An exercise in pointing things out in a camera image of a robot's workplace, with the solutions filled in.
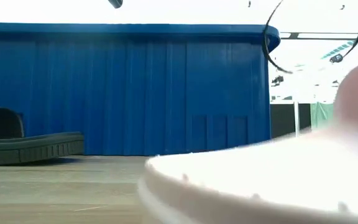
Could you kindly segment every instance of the blue top rail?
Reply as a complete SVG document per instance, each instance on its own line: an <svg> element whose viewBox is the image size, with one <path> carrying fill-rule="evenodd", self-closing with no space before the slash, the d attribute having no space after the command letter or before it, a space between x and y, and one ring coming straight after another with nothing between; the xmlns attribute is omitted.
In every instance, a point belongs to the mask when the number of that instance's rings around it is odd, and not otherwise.
<svg viewBox="0 0 358 224"><path fill-rule="evenodd" d="M112 34L112 35L191 35L250 37L262 43L263 25L209 25L209 24L25 24L0 23L0 33L28 34ZM269 50L280 43L279 32L268 27Z"/></svg>

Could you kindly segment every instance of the white round lid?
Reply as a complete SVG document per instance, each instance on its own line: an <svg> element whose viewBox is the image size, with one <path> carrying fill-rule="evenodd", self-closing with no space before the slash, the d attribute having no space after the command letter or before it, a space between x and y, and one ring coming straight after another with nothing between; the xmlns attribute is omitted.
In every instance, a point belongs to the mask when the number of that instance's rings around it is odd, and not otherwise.
<svg viewBox="0 0 358 224"><path fill-rule="evenodd" d="M145 183L200 223L358 223L358 67L327 129L236 149L155 157Z"/></svg>

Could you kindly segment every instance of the green curtain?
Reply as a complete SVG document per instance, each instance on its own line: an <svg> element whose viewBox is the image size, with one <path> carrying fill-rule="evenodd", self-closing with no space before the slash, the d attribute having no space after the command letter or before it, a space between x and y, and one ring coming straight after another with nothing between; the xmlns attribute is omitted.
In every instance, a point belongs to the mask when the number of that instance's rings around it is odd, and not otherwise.
<svg viewBox="0 0 358 224"><path fill-rule="evenodd" d="M310 104L311 128L317 129L327 125L333 119L333 111L333 104Z"/></svg>

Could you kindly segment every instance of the black partition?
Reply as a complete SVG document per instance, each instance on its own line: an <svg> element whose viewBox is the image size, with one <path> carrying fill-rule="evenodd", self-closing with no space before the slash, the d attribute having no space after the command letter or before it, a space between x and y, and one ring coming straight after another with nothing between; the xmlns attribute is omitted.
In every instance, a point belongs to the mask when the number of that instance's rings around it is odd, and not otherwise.
<svg viewBox="0 0 358 224"><path fill-rule="evenodd" d="M270 114L273 138L295 132L293 105L270 105ZM310 127L310 104L299 104L299 121L300 129Z"/></svg>

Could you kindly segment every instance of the floor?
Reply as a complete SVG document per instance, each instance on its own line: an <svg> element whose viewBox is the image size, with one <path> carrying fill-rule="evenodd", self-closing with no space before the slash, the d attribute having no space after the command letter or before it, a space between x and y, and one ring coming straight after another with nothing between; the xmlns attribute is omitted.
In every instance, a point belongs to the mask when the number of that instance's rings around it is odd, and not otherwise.
<svg viewBox="0 0 358 224"><path fill-rule="evenodd" d="M144 157L67 157L0 167L0 223L141 223Z"/></svg>

